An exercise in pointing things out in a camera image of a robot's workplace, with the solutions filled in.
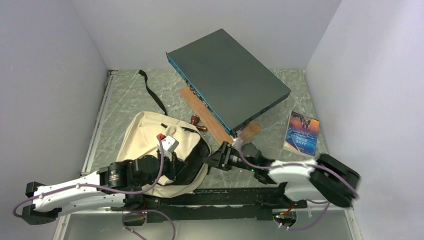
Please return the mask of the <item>cream canvas backpack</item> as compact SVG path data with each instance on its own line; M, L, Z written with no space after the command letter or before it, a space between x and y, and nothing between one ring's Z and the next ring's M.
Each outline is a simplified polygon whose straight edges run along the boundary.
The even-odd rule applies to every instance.
M171 179L162 175L154 187L144 184L144 194L160 198L174 198L197 189L208 173L203 159L210 156L211 148L202 134L191 124L170 116L141 111L127 127L116 161L135 160L147 155L157 156L160 151L158 134L178 141L176 156L187 164Z

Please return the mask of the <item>blue orange paperback book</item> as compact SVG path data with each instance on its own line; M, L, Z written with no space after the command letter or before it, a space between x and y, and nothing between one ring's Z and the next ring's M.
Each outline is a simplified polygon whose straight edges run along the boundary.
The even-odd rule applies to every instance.
M289 115L283 149L313 158L317 151L320 121L292 111Z

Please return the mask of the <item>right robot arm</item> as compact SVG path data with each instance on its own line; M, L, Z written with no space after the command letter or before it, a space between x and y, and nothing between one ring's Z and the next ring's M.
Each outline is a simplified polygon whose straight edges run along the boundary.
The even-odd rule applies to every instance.
M327 200L349 208L359 197L361 176L327 153L302 161L282 161L263 156L253 143L236 148L223 142L203 163L222 171L233 167L252 171L265 185L282 184L284 188L275 194L276 203L282 208L302 200Z

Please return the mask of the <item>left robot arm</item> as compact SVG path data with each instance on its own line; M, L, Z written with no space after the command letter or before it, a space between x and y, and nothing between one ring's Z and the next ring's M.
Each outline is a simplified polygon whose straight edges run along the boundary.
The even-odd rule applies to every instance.
M96 172L68 182L44 185L27 184L27 201L20 203L22 213L13 213L29 225L43 225L59 216L102 207L139 209L144 196L159 179L177 180L187 163L176 153L145 155L137 159L113 162Z

